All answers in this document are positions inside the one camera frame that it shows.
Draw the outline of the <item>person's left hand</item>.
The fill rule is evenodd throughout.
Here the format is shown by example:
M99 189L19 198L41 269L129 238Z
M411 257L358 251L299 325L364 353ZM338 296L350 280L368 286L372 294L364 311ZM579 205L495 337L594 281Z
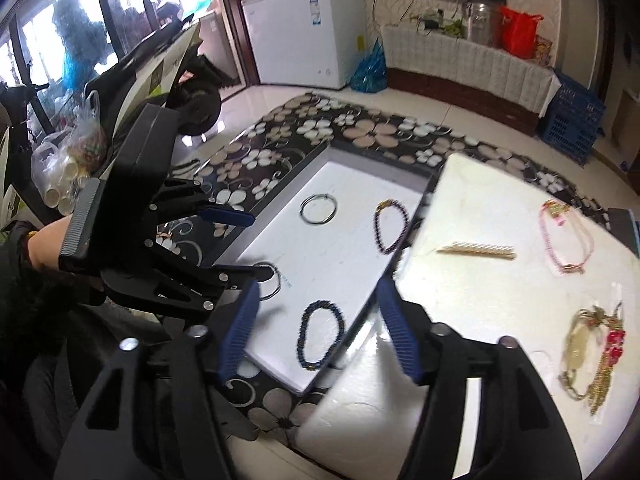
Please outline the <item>person's left hand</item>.
M26 250L30 266L36 271L57 271L64 238L72 217L64 217L28 233Z

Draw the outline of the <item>black sleeve left forearm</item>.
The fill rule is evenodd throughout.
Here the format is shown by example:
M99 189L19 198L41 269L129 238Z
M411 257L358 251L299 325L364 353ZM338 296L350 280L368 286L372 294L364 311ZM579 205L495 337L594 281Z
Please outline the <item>black sleeve left forearm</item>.
M46 328L40 285L54 271L36 271L28 261L31 223L14 221L1 244L1 477L49 479L54 460L35 436L32 415L24 398L26 372L44 344Z

